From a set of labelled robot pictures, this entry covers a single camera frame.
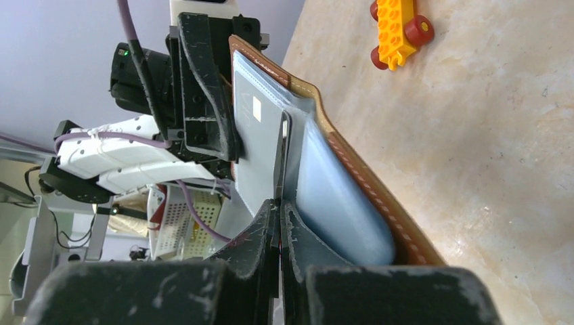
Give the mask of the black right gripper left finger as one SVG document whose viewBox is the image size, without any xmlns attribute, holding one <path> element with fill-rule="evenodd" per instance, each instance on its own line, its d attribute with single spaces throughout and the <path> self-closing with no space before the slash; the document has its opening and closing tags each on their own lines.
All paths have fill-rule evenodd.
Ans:
<svg viewBox="0 0 574 325">
<path fill-rule="evenodd" d="M 253 222 L 205 260 L 71 263 L 44 281 L 27 324 L 270 324 L 280 215 Z"/>
</svg>

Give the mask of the brown leather card holder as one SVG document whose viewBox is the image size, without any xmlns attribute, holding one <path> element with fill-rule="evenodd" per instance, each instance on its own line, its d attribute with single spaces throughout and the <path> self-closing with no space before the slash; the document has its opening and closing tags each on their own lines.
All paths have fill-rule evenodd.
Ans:
<svg viewBox="0 0 574 325">
<path fill-rule="evenodd" d="M 356 265 L 444 265 L 416 222 L 326 114 L 319 89 L 279 67 L 237 35 L 234 62 L 245 59 L 266 89 L 294 102 L 292 198 L 303 223 Z"/>
</svg>

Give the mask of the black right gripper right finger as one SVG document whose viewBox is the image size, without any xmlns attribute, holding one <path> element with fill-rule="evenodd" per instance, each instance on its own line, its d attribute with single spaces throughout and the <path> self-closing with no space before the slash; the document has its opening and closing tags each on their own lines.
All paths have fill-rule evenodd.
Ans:
<svg viewBox="0 0 574 325">
<path fill-rule="evenodd" d="M 286 324 L 501 324 L 471 271 L 439 266 L 355 266 L 280 210 Z"/>
</svg>

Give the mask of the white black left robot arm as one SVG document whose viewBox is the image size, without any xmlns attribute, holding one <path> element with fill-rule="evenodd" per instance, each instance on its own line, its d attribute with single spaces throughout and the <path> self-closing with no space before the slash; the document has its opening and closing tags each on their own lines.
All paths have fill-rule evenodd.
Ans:
<svg viewBox="0 0 574 325">
<path fill-rule="evenodd" d="M 231 176 L 243 152 L 234 118 L 230 37 L 265 48 L 257 19 L 183 13 L 166 53 L 119 43 L 110 94 L 134 118 L 82 128 L 62 121 L 39 177 L 79 202 L 101 204 L 153 183 Z"/>
</svg>

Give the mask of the black VIP credit card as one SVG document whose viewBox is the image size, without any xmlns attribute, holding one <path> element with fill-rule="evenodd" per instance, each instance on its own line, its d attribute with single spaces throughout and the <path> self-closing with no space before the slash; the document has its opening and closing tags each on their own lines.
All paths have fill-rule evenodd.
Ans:
<svg viewBox="0 0 574 325">
<path fill-rule="evenodd" d="M 285 168 L 287 164 L 288 147 L 290 140 L 291 118 L 285 111 L 281 113 L 278 144 L 275 155 L 275 164 L 273 170 L 273 197 L 275 200 L 281 200 L 284 192 Z"/>
</svg>

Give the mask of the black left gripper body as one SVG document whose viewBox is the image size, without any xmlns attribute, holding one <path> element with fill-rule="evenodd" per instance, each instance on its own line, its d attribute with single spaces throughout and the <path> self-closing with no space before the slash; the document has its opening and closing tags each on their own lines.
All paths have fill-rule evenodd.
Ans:
<svg viewBox="0 0 574 325">
<path fill-rule="evenodd" d="M 212 18 L 180 13 L 166 38 L 172 70 L 175 136 L 172 151 L 201 164 L 217 178 L 231 176 L 242 151 L 234 122 L 229 38 L 238 36 L 257 50 L 264 48 L 256 18 L 239 14 Z"/>
</svg>

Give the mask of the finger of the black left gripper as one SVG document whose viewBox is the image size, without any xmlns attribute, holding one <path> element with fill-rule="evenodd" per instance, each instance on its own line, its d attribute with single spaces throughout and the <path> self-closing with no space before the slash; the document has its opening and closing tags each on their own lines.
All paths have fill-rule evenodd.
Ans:
<svg viewBox="0 0 574 325">
<path fill-rule="evenodd" d="M 244 35 L 244 17 L 213 18 L 181 13 L 179 75 L 184 143 L 190 152 L 231 162 L 238 159 L 238 136 L 231 104 L 229 37 Z"/>
</svg>

